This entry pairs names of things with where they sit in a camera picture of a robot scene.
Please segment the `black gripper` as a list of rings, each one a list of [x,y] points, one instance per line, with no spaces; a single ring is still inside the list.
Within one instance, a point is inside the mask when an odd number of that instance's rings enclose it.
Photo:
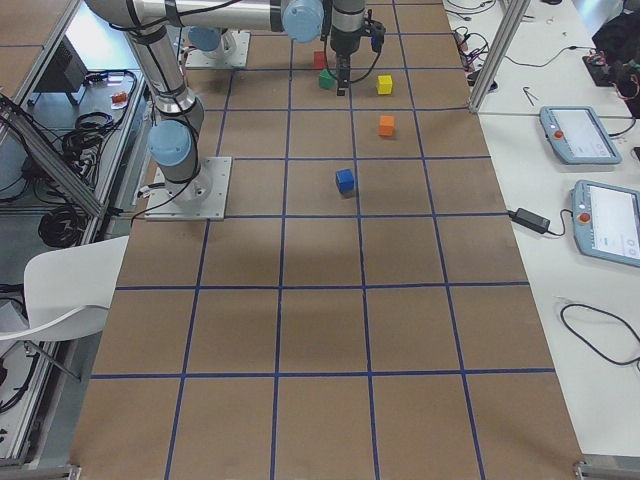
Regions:
[[[351,75],[351,53],[348,50],[336,50],[336,95],[343,97],[348,89]]]

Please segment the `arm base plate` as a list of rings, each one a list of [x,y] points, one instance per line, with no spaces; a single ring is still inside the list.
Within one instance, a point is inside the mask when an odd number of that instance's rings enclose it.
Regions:
[[[199,175],[183,185],[166,183],[160,168],[154,181],[161,183],[150,192],[144,218],[150,221],[214,220],[225,218],[231,157],[201,157]]]
[[[247,64],[250,32],[191,27],[185,49],[187,69],[244,69]]]

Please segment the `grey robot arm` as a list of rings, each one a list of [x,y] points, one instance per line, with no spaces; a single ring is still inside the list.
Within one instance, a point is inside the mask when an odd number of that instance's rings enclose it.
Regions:
[[[169,25],[183,24],[179,3],[162,1],[154,7],[150,1],[89,1],[87,5],[126,35],[149,84],[157,113],[147,144],[163,174],[167,195],[182,202],[204,195],[211,184],[198,153],[204,107],[186,84],[167,32]]]
[[[179,1],[176,18],[188,26],[285,33],[298,43],[318,39],[334,52],[338,96],[355,82],[351,56],[373,29],[364,1]]]

